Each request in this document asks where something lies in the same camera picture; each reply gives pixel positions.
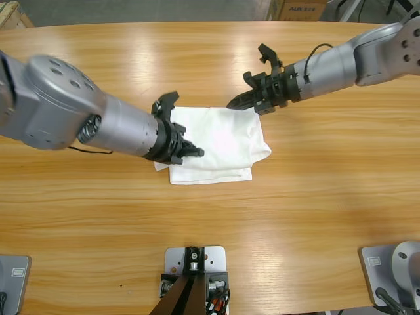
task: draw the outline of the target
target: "black cable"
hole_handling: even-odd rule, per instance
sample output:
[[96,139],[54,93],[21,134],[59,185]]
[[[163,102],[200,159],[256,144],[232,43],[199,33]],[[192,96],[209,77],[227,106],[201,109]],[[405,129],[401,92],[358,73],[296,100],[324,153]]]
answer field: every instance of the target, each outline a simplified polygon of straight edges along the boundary
[[226,289],[225,292],[227,292],[228,297],[226,297],[225,293],[223,293],[223,307],[219,310],[219,312],[217,313],[217,315],[225,315],[226,311],[228,310],[228,303],[230,300],[230,289]]
[[[223,291],[217,291],[215,292],[209,299],[209,302],[207,303],[207,306],[205,307],[205,314],[206,315],[212,315],[213,313],[216,313],[217,315],[225,315],[226,309],[228,308],[228,303],[230,300],[230,289],[224,289]],[[223,301],[223,305],[221,306],[220,310],[216,311],[216,307],[219,305],[219,303]]]
[[365,6],[365,3],[366,3],[366,0],[363,0],[362,6],[360,7],[360,10],[359,10],[359,16],[357,17],[357,22],[358,23],[360,23],[360,15],[363,11],[363,7]]
[[309,54],[309,57],[306,59],[306,62],[304,63],[304,69],[303,69],[303,79],[305,84],[309,83],[309,75],[308,75],[308,63],[309,63],[309,59],[314,55],[314,53],[318,50],[318,48],[323,47],[323,46],[328,46],[333,48],[334,46],[329,44],[329,43],[322,43],[319,44],[317,47],[315,47],[312,52]]
[[113,154],[114,151],[104,152],[104,151],[89,151],[84,149],[76,148],[75,146],[69,146],[69,149],[76,150],[83,153],[99,153],[99,154]]

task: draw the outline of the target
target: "white cloth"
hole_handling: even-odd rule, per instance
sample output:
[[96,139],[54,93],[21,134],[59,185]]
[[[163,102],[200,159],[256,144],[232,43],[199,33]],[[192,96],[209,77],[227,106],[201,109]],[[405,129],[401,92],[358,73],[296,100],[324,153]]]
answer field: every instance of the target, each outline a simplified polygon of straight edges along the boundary
[[[171,184],[213,184],[252,180],[251,167],[271,154],[253,108],[176,107],[171,121],[186,127],[184,138],[204,149],[203,157],[183,157],[170,165]],[[157,171],[168,165],[155,163]]]

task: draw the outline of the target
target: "wood grain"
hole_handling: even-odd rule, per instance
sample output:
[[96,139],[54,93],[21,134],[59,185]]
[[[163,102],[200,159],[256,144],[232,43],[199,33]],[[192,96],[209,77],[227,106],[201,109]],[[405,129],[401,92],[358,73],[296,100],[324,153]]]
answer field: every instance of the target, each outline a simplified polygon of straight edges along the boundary
[[[225,106],[269,71],[368,24],[102,24],[0,33],[25,61],[62,58],[144,110]],[[353,87],[261,117],[272,155],[251,182],[172,186],[152,162],[0,139],[0,253],[33,258],[23,314],[148,314],[168,247],[226,248],[232,314],[370,305],[358,249],[419,240],[418,77]]]

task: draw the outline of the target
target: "black bracket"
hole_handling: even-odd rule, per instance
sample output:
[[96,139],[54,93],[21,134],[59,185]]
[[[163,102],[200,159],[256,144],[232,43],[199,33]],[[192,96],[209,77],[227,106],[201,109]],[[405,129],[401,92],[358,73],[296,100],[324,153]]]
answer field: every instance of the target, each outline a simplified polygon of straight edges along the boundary
[[264,44],[259,45],[259,52],[261,53],[260,61],[262,63],[270,62],[271,74],[267,75],[265,72],[252,75],[250,71],[243,74],[243,79],[252,88],[248,91],[239,94],[230,101],[228,108],[235,110],[244,110],[254,107],[256,113],[263,115],[275,111],[275,107],[286,107],[287,99],[282,91],[283,62],[277,57],[277,53]]
[[171,122],[171,111],[178,100],[178,92],[162,95],[152,105],[152,115],[158,124],[157,140],[144,157],[164,164],[182,165],[184,156],[204,156],[204,150],[197,148],[183,138],[186,128]]

